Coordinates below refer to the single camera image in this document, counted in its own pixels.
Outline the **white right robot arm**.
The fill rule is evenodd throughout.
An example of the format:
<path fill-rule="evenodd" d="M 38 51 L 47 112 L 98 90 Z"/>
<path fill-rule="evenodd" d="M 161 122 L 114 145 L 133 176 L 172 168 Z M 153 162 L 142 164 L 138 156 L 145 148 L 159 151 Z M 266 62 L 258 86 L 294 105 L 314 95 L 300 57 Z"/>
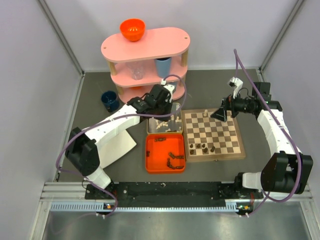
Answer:
<path fill-rule="evenodd" d="M 239 113 L 254 115 L 263 129 L 271 155 L 261 172 L 240 172 L 235 177 L 234 194 L 245 198 L 252 189 L 290 193 L 294 187 L 297 187 L 296 194 L 302 194 L 313 167 L 313 159 L 302 154 L 286 138 L 289 131 L 283 118 L 283 109 L 278 101 L 271 99 L 271 84 L 255 82 L 252 95 L 246 98 L 241 98 L 243 82 L 239 78 L 231 78 L 228 85 L 233 93 L 222 99 L 220 108 L 211 114 L 211 118 L 226 122 L 228 113 L 232 118 Z"/>

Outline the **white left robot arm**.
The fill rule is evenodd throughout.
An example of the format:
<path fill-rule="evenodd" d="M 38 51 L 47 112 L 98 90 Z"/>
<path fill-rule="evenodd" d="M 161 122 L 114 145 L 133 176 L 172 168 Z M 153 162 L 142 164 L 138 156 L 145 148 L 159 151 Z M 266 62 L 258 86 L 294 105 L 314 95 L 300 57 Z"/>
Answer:
<path fill-rule="evenodd" d="M 134 97 L 117 112 L 107 117 L 109 121 L 77 137 L 65 151 L 65 157 L 96 186 L 102 198 L 109 198 L 114 191 L 111 178 L 105 173 L 100 162 L 99 151 L 126 129 L 135 126 L 153 115 L 167 115 L 173 104 L 173 84 L 155 84 L 143 97 Z"/>

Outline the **white bishop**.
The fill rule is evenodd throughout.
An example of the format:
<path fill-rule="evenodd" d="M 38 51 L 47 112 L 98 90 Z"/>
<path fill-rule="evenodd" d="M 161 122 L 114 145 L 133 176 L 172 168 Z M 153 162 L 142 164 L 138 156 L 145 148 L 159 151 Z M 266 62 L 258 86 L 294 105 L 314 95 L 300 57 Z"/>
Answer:
<path fill-rule="evenodd" d="M 207 109 L 204 110 L 203 116 L 204 116 L 204 117 L 207 117 L 207 116 L 208 116 L 208 110 L 207 110 Z"/>

